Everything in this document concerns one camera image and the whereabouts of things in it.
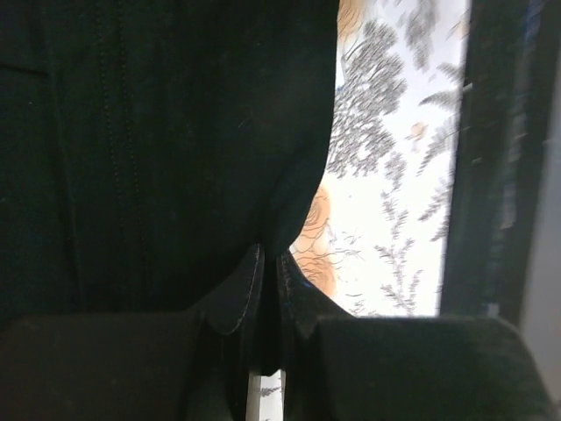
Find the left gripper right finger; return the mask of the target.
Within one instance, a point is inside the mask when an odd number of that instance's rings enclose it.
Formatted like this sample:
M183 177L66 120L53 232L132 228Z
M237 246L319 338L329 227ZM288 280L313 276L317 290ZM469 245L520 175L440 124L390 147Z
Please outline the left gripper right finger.
M313 285L289 252L276 260L276 281L280 305L283 417L286 420L328 420L321 346L313 335L321 320L347 319L352 315Z

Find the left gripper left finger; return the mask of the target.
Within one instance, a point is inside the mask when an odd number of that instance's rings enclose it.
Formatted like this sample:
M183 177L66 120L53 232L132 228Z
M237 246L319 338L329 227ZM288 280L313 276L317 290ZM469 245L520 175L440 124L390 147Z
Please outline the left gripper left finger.
M264 254L252 246L200 302L201 328L188 372L189 420L258 420L255 342Z

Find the black t shirt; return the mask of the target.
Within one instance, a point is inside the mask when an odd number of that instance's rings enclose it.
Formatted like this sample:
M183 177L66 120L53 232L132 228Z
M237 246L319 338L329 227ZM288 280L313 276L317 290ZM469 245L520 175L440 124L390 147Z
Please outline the black t shirt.
M1 321L188 308L293 244L336 1L4 1Z

